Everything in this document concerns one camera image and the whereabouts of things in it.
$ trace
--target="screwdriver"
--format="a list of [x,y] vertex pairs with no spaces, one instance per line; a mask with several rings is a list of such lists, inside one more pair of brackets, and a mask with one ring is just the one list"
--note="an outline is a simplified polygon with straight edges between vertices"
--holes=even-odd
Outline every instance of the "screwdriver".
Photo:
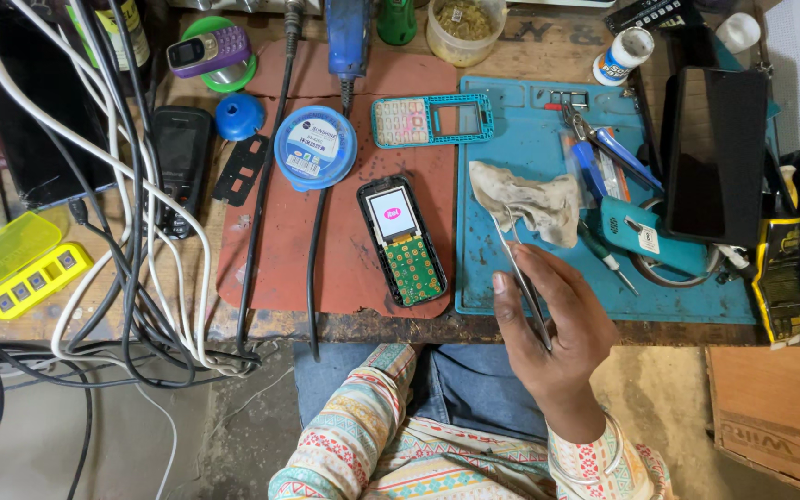
[[613,256],[610,255],[610,251],[607,250],[607,247],[604,246],[591,232],[591,229],[588,228],[588,225],[582,219],[579,220],[579,226],[576,227],[576,233],[579,234],[579,237],[582,238],[582,241],[585,243],[585,246],[588,247],[588,250],[591,250],[591,253],[597,256],[598,259],[604,261],[604,264],[607,265],[607,268],[611,271],[615,272],[619,279],[625,283],[625,286],[631,290],[632,294],[635,294],[635,297],[641,296],[638,293],[638,290],[635,290],[635,286],[631,284],[631,281],[628,281],[628,278],[622,274],[622,271],[619,270],[619,263],[616,262]]

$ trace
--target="workbench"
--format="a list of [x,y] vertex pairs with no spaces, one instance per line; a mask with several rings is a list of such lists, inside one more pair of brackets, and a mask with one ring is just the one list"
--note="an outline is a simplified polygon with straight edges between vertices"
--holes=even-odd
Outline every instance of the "workbench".
[[[557,7],[557,6],[512,6],[508,13],[504,34],[498,39],[491,55],[482,63],[468,69],[458,69],[459,77],[462,75],[483,75],[504,78],[520,78],[528,80],[546,80],[553,82],[594,84],[591,74],[591,64],[594,57],[605,51],[613,40],[606,29],[603,18],[609,11],[586,8]],[[237,25],[246,28],[252,46],[266,40],[275,41],[283,38],[283,18],[271,14],[244,14],[241,12],[193,12],[181,11],[181,30],[186,28],[193,20],[212,14],[225,15]],[[430,54],[425,40],[425,27],[428,18],[427,7],[416,10],[418,32],[410,43],[391,47],[374,36],[374,46],[394,50],[407,51],[419,54]],[[303,39],[325,42],[325,23],[322,18],[305,17]],[[663,53],[662,44],[658,44],[650,61],[642,65],[644,86],[651,115],[659,129],[659,120],[662,109],[662,96],[665,81],[668,78],[668,65],[665,64],[666,55]],[[199,78],[182,80],[169,74],[159,87],[157,105],[178,104],[204,108],[214,112],[216,104],[223,97],[209,90]],[[220,138],[215,145],[219,151]],[[225,206],[221,202],[209,198],[212,187],[220,174],[232,150],[232,143],[216,154],[213,159],[214,167],[206,182],[204,202],[199,216],[199,221],[205,226],[206,234],[212,245],[213,263],[217,261],[221,233],[224,226]],[[7,171],[4,172],[4,183],[9,183]],[[115,189],[110,189],[102,196],[104,210],[112,217],[114,234],[122,230],[121,203]],[[12,216],[19,213],[22,208],[19,201],[13,199],[9,204]],[[64,241],[74,241],[82,244],[93,259],[102,256],[107,250],[106,244],[92,235],[84,228],[78,227],[72,221],[69,211],[64,207],[54,208],[44,212],[44,216],[59,224],[64,231]],[[190,237],[178,241],[181,249],[185,277],[187,280],[186,306],[194,314],[196,298],[199,294],[199,284],[196,277],[201,276],[202,245],[198,237]],[[159,276],[162,288],[172,297],[171,305],[177,301],[177,278],[172,268],[171,253],[159,249]],[[70,332],[75,332],[91,315],[101,298],[109,288],[113,265],[110,263],[100,273],[86,291],[81,307],[72,313],[67,337]],[[33,311],[23,317],[10,322],[0,321],[0,340],[42,340],[50,337],[58,317],[61,315],[63,304],[67,301],[76,280],[72,286],[56,293],[50,299],[38,305]],[[152,290],[152,284],[147,279],[146,283]],[[215,291],[215,273],[212,272],[209,288],[209,303],[207,306],[206,325],[208,340],[228,340],[235,335],[238,311],[218,298]],[[117,338],[122,331],[122,305],[121,301],[113,304],[110,313],[89,336],[89,340]],[[277,312],[255,311],[252,317],[249,339],[274,340],[274,339],[307,339],[307,314],[306,312]],[[365,310],[355,314],[322,314],[318,319],[319,335],[323,342],[409,342],[409,343],[499,343],[501,336],[492,316],[470,316],[456,313],[452,306],[435,319],[401,319],[382,317],[379,314]],[[620,344],[625,345],[668,345],[668,346],[694,346],[694,345],[729,345],[748,346],[767,344],[766,335],[756,325],[728,325],[728,324],[695,324],[671,322],[642,322],[642,321],[617,321],[620,333]]]

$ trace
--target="printed sleeve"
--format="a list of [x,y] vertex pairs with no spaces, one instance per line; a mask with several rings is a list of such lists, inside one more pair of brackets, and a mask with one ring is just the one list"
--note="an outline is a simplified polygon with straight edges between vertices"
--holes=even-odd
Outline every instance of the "printed sleeve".
[[407,344],[375,349],[301,433],[295,453],[270,480],[269,498],[359,497],[406,418],[415,361]]
[[[621,457],[613,467],[618,447]],[[554,456],[549,467],[557,483],[557,500],[675,498],[660,454],[631,443],[609,420],[604,435],[587,445],[565,441],[549,428],[549,451]]]

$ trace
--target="tweezers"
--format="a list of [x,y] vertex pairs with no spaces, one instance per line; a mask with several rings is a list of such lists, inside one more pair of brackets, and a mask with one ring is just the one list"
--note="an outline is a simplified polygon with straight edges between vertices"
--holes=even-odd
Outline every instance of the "tweezers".
[[[514,224],[515,218],[514,215],[511,214],[511,209],[508,208],[507,205],[504,205],[504,207],[508,217],[511,219],[511,232],[514,234],[515,242],[517,244],[523,244],[517,236],[517,229]],[[549,337],[548,328],[545,327],[545,317],[542,316],[542,309],[539,307],[539,296],[536,295],[536,289],[533,287],[532,281],[517,267],[517,262],[515,262],[514,256],[511,255],[511,247],[508,246],[507,241],[505,241],[505,234],[499,227],[499,220],[497,220],[496,216],[492,213],[490,213],[490,216],[493,217],[493,224],[496,225],[496,232],[499,233],[502,253],[507,257],[508,262],[511,263],[511,268],[514,270],[515,281],[517,281],[517,287],[520,288],[520,291],[523,293],[526,305],[530,308],[530,313],[532,313],[533,320],[536,322],[536,331],[539,332],[539,336],[542,337],[542,343],[545,344],[545,347],[551,350],[551,338]]]

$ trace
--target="purple phone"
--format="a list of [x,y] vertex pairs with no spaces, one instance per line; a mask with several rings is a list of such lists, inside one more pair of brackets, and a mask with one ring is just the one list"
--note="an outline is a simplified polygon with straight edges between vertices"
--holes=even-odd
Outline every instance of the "purple phone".
[[239,26],[197,35],[170,45],[169,68],[179,78],[190,78],[249,61],[249,38]]

